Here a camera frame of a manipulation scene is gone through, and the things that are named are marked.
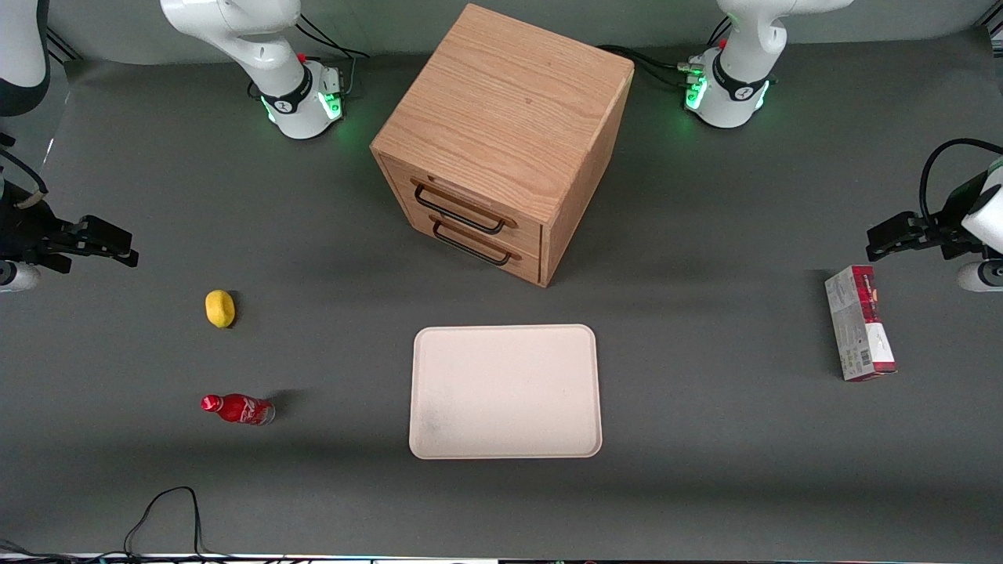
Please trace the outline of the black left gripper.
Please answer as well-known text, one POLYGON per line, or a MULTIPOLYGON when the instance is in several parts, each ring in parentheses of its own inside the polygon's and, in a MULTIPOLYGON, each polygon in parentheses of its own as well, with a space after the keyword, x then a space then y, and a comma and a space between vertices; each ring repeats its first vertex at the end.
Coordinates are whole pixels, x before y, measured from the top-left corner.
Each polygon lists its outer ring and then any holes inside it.
POLYGON ((868 230, 867 260, 877 262, 893 253, 939 246, 943 259, 983 254, 984 244, 963 227, 962 220, 980 197, 987 176, 988 172, 973 176, 947 197, 937 214, 940 242, 931 235, 930 222, 923 215, 903 211, 868 230))

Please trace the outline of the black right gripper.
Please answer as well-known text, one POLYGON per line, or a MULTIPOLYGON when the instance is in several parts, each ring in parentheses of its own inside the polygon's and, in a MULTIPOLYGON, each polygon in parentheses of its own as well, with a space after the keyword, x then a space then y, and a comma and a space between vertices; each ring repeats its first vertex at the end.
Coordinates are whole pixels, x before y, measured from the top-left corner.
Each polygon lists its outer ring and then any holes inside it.
POLYGON ((1 204, 1 255, 4 260, 40 266, 58 273, 69 273, 72 259, 64 251, 74 247, 79 256, 99 256, 112 259, 126 267, 139 265, 139 252, 132 248, 103 245, 132 245, 132 233, 96 215, 83 215, 73 224, 61 220, 49 204, 39 202, 28 208, 14 203, 1 204), (77 243, 71 230, 79 240, 77 243))

